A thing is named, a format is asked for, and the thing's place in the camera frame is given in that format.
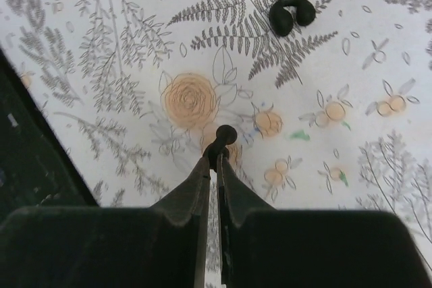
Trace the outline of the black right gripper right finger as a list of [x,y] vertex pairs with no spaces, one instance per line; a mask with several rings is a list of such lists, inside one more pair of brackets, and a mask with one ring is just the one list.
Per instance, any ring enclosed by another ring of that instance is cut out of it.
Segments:
[[227,287],[430,287],[394,214],[278,210],[217,159],[221,281]]

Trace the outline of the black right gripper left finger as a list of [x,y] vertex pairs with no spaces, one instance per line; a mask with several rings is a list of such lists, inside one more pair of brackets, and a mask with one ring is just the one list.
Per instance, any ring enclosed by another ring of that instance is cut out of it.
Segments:
[[210,165],[148,208],[25,207],[1,224],[2,287],[203,287]]

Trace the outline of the black earbud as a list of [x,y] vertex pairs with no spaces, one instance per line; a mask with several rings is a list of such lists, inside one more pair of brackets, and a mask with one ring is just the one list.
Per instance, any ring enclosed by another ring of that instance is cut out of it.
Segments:
[[237,131],[230,125],[221,125],[216,130],[216,138],[210,143],[203,153],[209,160],[209,167],[214,172],[217,171],[218,156],[226,159],[230,157],[228,146],[233,144],[238,137]]
[[309,0],[277,0],[269,10],[269,23],[277,36],[291,33],[294,24],[309,26],[316,18],[316,9]]

